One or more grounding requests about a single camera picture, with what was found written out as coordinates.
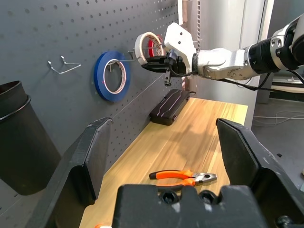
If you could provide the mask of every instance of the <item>black tool case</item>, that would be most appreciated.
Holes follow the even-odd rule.
[[[189,91],[172,89],[150,113],[153,123],[171,125],[190,98]]]

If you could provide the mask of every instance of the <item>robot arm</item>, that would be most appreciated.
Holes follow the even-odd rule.
[[[295,70],[304,65],[304,14],[277,31],[273,37],[236,51],[217,48],[197,51],[191,34],[176,23],[168,26],[164,46],[169,51],[162,65],[171,77],[198,75],[221,80],[245,80],[279,70]],[[155,71],[151,64],[143,65]]]
[[[263,73],[297,69],[304,64],[303,48],[304,15],[301,15],[271,38],[245,49],[201,50],[194,57],[192,67],[202,77],[244,80]]]

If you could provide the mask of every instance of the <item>black cable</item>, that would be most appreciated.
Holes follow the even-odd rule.
[[[170,72],[171,72],[175,77],[186,77],[186,76],[189,76],[189,75],[192,75],[192,74],[197,73],[196,71],[192,71],[192,72],[190,72],[190,73],[180,75],[180,74],[174,72],[174,70],[172,69],[172,65],[170,65],[170,64],[169,64],[169,70],[170,70]]]
[[[256,90],[265,90],[265,91],[270,91],[270,92],[275,92],[275,93],[285,93],[285,94],[294,94],[294,95],[303,95],[303,93],[293,93],[293,92],[288,92],[288,91],[284,91],[284,90],[278,90],[278,89],[268,89],[268,88],[262,88],[262,86],[264,85],[264,83],[267,80],[267,76],[264,79],[264,81],[258,86],[250,86],[250,85],[244,85],[235,81],[230,81],[227,79],[220,79],[218,81],[222,81],[222,82],[227,82],[227,83],[231,83],[231,84],[235,84],[235,85],[239,85],[239,86],[243,86],[246,89],[249,89],[251,91],[256,91]]]
[[[287,70],[287,71],[289,71],[290,73],[293,73],[295,76],[297,76],[298,79],[304,84],[304,78],[298,72],[296,72],[294,70]]]
[[[239,85],[239,86],[242,86],[242,87],[244,87],[244,88],[246,88],[246,89],[249,89],[249,90],[251,90],[251,91],[256,91],[256,90],[262,88],[262,86],[263,86],[263,85],[265,84],[265,82],[267,81],[269,75],[270,75],[270,73],[267,73],[265,79],[262,81],[262,83],[261,83],[258,87],[256,87],[256,86],[250,86],[250,85],[244,85],[244,84],[242,84],[242,83],[235,82],[235,81],[230,81],[230,80],[225,79],[225,78],[224,78],[224,79],[220,79],[219,81],[221,81],[221,82],[227,82],[227,83],[231,83],[231,84],[235,84],[235,85]]]

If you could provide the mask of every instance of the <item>black trash can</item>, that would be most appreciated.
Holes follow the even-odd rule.
[[[20,81],[0,85],[0,178],[20,195],[44,189],[60,154]]]

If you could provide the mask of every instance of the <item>metal hook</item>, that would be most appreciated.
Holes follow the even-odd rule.
[[[77,67],[80,67],[80,66],[81,66],[80,63],[67,63],[67,62],[65,61],[65,58],[64,58],[63,56],[60,56],[60,57],[61,57],[61,59],[62,59],[64,65],[77,65],[77,66],[76,66],[76,67],[73,67],[73,68],[71,68],[71,69],[68,69],[68,70],[66,70],[66,71],[59,72],[59,71],[55,70],[55,69],[52,67],[51,62],[48,61],[47,63],[49,64],[49,66],[51,67],[51,69],[54,70],[57,74],[60,74],[60,75],[61,75],[61,74],[64,74],[64,73],[66,73],[66,72],[69,72],[69,71],[74,70],[74,69],[76,69]]]
[[[155,48],[158,48],[160,45],[162,45],[162,44],[158,44],[157,46],[154,46],[154,47],[144,47],[143,49],[155,49]],[[110,68],[110,72],[112,71],[111,65],[114,64],[114,63],[117,63],[117,62],[134,62],[134,61],[137,61],[138,59],[140,59],[140,56],[138,58],[134,59],[134,53],[135,53],[134,48],[133,48],[133,51],[128,51],[128,53],[130,54],[132,59],[111,61],[111,63],[108,64],[108,66]]]

